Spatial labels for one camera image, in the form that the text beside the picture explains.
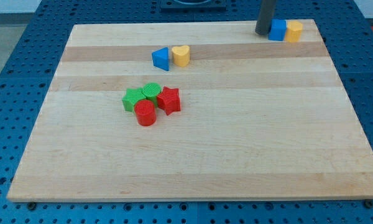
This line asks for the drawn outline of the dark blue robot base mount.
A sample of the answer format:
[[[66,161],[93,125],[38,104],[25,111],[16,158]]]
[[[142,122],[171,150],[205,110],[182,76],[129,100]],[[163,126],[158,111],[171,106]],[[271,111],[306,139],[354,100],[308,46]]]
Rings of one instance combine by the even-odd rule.
[[[160,0],[158,3],[163,12],[227,8],[227,0]]]

